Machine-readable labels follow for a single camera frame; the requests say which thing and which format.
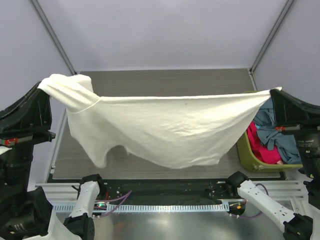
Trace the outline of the olive green plastic bin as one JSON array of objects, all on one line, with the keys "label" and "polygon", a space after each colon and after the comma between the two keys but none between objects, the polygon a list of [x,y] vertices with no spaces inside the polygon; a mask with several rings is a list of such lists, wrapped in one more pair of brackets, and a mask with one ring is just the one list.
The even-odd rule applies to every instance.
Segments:
[{"label": "olive green plastic bin", "polygon": [[238,139],[236,146],[240,164],[249,172],[286,172],[303,167],[301,164],[267,164],[260,161],[251,150],[246,132]]}]

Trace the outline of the cream white t shirt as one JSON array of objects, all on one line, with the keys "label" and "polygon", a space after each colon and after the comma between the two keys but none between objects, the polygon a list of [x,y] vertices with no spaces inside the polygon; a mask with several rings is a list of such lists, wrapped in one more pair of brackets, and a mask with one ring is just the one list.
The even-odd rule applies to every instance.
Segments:
[{"label": "cream white t shirt", "polygon": [[270,90],[197,96],[99,96],[89,76],[52,74],[38,88],[65,105],[71,136],[98,168],[116,146],[156,165],[211,166],[235,145]]}]

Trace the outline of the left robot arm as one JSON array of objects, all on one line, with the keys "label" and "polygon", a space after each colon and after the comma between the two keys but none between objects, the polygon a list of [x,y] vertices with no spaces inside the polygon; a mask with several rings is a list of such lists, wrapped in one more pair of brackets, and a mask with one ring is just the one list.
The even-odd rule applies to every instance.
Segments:
[{"label": "left robot arm", "polygon": [[71,214],[60,221],[42,187],[28,190],[35,145],[51,142],[50,97],[33,86],[0,112],[0,236],[5,240],[92,240],[93,209],[106,194],[98,174],[84,177]]}]

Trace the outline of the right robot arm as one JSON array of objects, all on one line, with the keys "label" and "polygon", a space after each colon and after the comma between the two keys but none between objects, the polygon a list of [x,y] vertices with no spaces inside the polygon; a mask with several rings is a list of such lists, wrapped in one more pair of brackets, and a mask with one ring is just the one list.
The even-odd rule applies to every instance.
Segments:
[{"label": "right robot arm", "polygon": [[286,240],[318,240],[320,238],[320,108],[289,93],[270,91],[276,130],[293,135],[301,157],[304,181],[312,217],[295,213],[262,192],[246,175],[237,171],[226,181],[225,192],[231,198],[241,197],[271,219]]}]

